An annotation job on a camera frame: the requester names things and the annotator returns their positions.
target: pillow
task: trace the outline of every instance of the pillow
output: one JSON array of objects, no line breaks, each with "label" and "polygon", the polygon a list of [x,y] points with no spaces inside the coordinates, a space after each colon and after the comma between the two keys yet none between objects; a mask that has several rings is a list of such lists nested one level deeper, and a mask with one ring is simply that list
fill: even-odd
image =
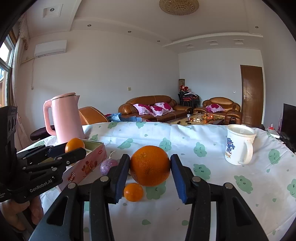
[{"label": "pillow", "polygon": [[217,112],[217,111],[225,111],[220,105],[218,104],[211,104],[211,105],[208,105],[206,106],[206,109],[208,112]]},{"label": "pillow", "polygon": [[152,105],[152,106],[150,106],[150,108],[151,108],[154,116],[161,116],[161,115],[164,115],[169,112],[168,110],[163,109],[157,105]]},{"label": "pillow", "polygon": [[173,108],[167,102],[160,102],[156,103],[155,105],[167,110],[167,113],[174,111]]},{"label": "pillow", "polygon": [[134,104],[133,106],[138,110],[139,115],[153,115],[153,112],[148,105]]}]

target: air conditioner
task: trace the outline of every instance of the air conditioner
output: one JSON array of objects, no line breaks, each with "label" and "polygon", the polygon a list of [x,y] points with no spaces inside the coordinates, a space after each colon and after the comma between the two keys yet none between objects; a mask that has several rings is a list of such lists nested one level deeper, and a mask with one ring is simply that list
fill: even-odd
[{"label": "air conditioner", "polygon": [[35,47],[35,58],[48,56],[52,54],[65,53],[67,46],[67,40],[59,40],[53,42],[47,42],[43,44],[37,44]]}]

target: chandelier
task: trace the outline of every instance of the chandelier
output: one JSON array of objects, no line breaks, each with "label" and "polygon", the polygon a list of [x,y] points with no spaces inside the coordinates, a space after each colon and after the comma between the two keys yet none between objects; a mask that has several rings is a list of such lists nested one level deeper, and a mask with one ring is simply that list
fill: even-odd
[{"label": "chandelier", "polygon": [[160,0],[159,7],[171,15],[188,15],[199,8],[198,0]]}]

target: metal screw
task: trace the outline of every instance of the metal screw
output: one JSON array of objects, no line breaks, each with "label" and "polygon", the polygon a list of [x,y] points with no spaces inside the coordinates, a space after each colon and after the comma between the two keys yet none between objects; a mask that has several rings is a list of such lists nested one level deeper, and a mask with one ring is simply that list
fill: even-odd
[{"label": "metal screw", "polygon": [[73,189],[75,186],[76,186],[75,183],[69,183],[69,184],[68,184],[68,188],[69,188],[69,189]]},{"label": "metal screw", "polygon": [[106,182],[108,180],[109,180],[109,177],[108,176],[102,176],[102,177],[100,177],[100,181],[101,182]]},{"label": "metal screw", "polygon": [[225,183],[225,187],[227,189],[232,189],[233,188],[233,185],[231,183]]},{"label": "metal screw", "polygon": [[194,181],[195,183],[199,183],[199,182],[201,181],[201,179],[200,179],[200,177],[196,177],[196,176],[194,176],[194,177],[192,178],[192,181]]}]

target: human hand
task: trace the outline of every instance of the human hand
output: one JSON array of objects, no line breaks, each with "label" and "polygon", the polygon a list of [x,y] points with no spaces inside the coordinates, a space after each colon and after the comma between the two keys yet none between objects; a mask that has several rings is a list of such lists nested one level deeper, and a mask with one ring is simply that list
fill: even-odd
[{"label": "human hand", "polygon": [[0,211],[2,212],[6,221],[17,228],[18,230],[25,230],[24,224],[19,220],[17,214],[26,210],[27,207],[31,210],[32,222],[37,225],[43,217],[43,208],[41,206],[40,197],[34,197],[31,202],[27,201],[25,203],[19,204],[14,200],[10,199],[0,203]]}]

